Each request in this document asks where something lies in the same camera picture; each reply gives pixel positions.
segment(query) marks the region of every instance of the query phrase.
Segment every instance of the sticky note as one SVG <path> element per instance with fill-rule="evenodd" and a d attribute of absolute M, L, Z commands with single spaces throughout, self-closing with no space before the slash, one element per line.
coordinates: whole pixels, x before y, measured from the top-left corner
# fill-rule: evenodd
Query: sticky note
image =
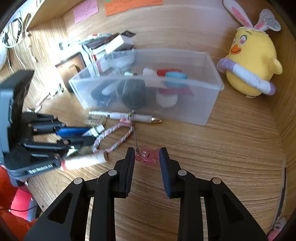
<path fill-rule="evenodd" d="M 131 8 L 163 5 L 163 0 L 112 0 L 104 3 L 106 16 L 127 11 Z"/>
<path fill-rule="evenodd" d="M 89 18 L 91 15 L 94 15 L 98 11 L 99 9 L 97 0 L 86 0 L 78 4 L 73 9 L 75 24 Z"/>

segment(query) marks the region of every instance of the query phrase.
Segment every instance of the plastic container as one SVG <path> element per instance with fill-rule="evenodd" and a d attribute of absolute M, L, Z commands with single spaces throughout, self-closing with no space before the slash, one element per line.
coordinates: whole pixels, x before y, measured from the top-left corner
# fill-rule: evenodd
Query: plastic container
<path fill-rule="evenodd" d="M 154 71 L 143 75 L 144 68 Z M 179 69 L 187 79 L 159 77 L 155 73 L 159 69 Z M 134 109 L 137 114 L 198 125 L 207 123 L 218 93 L 224 89 L 207 53 L 175 49 L 113 52 L 69 83 L 84 109 Z"/>

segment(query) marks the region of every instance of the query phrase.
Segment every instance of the braided strap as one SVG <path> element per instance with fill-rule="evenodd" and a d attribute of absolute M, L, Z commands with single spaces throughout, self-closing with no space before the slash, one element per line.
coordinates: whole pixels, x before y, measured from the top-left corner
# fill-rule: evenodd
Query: braided strap
<path fill-rule="evenodd" d="M 104 151 L 106 151 L 106 152 L 113 151 L 116 147 L 118 147 L 121 143 L 123 143 L 126 140 L 126 138 L 128 138 L 131 135 L 131 133 L 133 132 L 133 130 L 134 130 L 133 122 L 129 122 L 129 123 L 128 122 L 120 122 L 120 123 L 116 124 L 115 126 L 105 130 L 95 140 L 93 148 L 92 148 L 93 153 L 97 153 L 97 152 L 102 151 L 102 150 L 99 150 L 99 145 L 102 142 L 102 140 L 106 136 L 110 135 L 115 130 L 117 130 L 117 129 L 121 128 L 121 127 L 130 127 L 130 129 L 118 142 L 114 143 L 110 148 L 108 148 L 108 149 L 106 149 Z"/>

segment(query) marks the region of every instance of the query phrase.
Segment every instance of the pink sticky note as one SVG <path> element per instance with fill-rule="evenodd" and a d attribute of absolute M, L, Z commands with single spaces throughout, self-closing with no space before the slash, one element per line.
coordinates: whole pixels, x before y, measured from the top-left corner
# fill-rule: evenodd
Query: pink sticky note
<path fill-rule="evenodd" d="M 73 9 L 75 24 L 99 11 L 97 0 L 86 0 Z"/>

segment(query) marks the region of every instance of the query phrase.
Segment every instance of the pen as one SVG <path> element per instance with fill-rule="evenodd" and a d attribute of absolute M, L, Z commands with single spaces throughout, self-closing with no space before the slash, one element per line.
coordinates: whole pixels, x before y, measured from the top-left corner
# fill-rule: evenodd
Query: pen
<path fill-rule="evenodd" d="M 120 112 L 105 112 L 105 111 L 90 111 L 90 115 L 104 115 L 110 117 L 110 119 L 120 120 L 127 119 L 129 113 L 120 113 Z M 145 123 L 162 123 L 161 119 L 152 117 L 152 115 L 134 115 L 134 121 L 145 122 Z"/>

